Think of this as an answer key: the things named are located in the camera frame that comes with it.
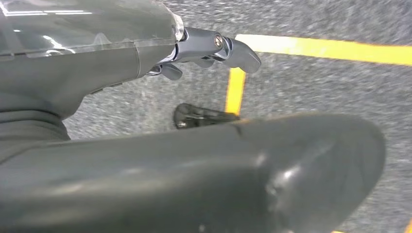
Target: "gray rounded cover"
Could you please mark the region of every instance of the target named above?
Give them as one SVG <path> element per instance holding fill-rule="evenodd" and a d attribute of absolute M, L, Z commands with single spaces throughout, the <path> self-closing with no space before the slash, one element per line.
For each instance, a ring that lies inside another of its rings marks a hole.
<path fill-rule="evenodd" d="M 183 23 L 156 0 L 0 0 L 0 59 L 171 45 Z"/>

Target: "yellow floor marking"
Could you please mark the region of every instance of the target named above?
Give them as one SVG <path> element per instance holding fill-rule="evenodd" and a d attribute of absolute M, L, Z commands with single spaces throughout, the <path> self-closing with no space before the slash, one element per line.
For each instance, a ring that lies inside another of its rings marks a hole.
<path fill-rule="evenodd" d="M 226 112 L 239 115 L 246 73 L 240 68 L 230 69 L 226 95 Z"/>
<path fill-rule="evenodd" d="M 412 233 L 412 219 L 409 225 L 406 227 L 405 233 Z"/>
<path fill-rule="evenodd" d="M 412 46 L 248 34 L 239 34 L 236 39 L 256 52 L 412 66 Z M 246 74 L 239 68 L 230 69 L 226 112 L 239 115 L 245 78 Z"/>

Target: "robotic finger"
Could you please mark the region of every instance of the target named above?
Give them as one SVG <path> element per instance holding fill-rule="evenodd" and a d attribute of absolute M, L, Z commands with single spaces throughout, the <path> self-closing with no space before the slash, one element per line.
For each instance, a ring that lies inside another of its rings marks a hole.
<path fill-rule="evenodd" d="M 154 66 L 148 75 L 163 74 L 171 80 L 178 80 L 182 71 L 174 63 L 193 62 L 208 68 L 215 61 L 230 68 L 239 67 L 246 73 L 254 73 L 261 66 L 259 57 L 246 44 L 219 32 L 186 27 L 183 38 L 172 53 Z"/>

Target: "screw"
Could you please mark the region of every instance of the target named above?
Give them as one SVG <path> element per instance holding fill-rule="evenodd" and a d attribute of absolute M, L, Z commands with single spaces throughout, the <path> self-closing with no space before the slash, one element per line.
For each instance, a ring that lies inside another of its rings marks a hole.
<path fill-rule="evenodd" d="M 177 123 L 177 126 L 178 126 L 179 128 L 184 128 L 184 127 L 187 126 L 187 124 L 186 124 L 186 122 L 184 122 L 184 121 L 180 121 L 179 123 Z"/>
<path fill-rule="evenodd" d="M 216 47 L 220 48 L 223 45 L 223 38 L 221 35 L 215 36 L 215 45 Z"/>

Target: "gray carpet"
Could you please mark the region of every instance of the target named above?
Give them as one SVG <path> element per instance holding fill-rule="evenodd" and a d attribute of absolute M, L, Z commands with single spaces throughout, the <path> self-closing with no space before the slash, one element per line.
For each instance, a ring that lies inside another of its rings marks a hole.
<path fill-rule="evenodd" d="M 410 0 L 168 0 L 186 25 L 238 33 L 412 45 Z M 347 233 L 402 233 L 412 217 L 412 67 L 260 54 L 246 81 L 242 117 L 295 112 L 350 113 L 379 125 L 388 140 L 385 174 L 340 227 Z M 224 109 L 228 69 L 186 64 L 171 82 L 146 77 L 85 99 L 65 123 L 72 138 L 172 130 L 174 107 Z"/>

